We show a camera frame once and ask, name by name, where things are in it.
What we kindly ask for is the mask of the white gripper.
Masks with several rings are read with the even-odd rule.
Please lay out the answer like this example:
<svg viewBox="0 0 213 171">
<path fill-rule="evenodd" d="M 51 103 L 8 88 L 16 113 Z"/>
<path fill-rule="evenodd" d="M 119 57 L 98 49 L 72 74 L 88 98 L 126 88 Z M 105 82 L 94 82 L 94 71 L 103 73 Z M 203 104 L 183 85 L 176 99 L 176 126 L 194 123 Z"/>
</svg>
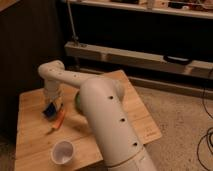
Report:
<svg viewBox="0 0 213 171">
<path fill-rule="evenodd" d="M 45 80 L 44 96 L 46 105 L 53 103 L 55 106 L 61 106 L 63 100 L 60 83 L 58 81 Z"/>
</svg>

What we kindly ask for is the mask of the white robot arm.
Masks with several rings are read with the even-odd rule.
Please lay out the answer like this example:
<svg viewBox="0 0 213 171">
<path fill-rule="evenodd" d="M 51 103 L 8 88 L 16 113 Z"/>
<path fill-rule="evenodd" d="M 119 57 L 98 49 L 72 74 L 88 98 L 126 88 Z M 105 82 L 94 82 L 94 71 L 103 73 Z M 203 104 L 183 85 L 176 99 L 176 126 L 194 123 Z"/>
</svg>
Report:
<svg viewBox="0 0 213 171">
<path fill-rule="evenodd" d="M 108 171 L 157 171 L 122 107 L 124 87 L 119 80 L 67 71 L 60 60 L 41 64 L 47 118 L 59 112 L 60 84 L 79 89 L 80 111 L 86 117 Z"/>
</svg>

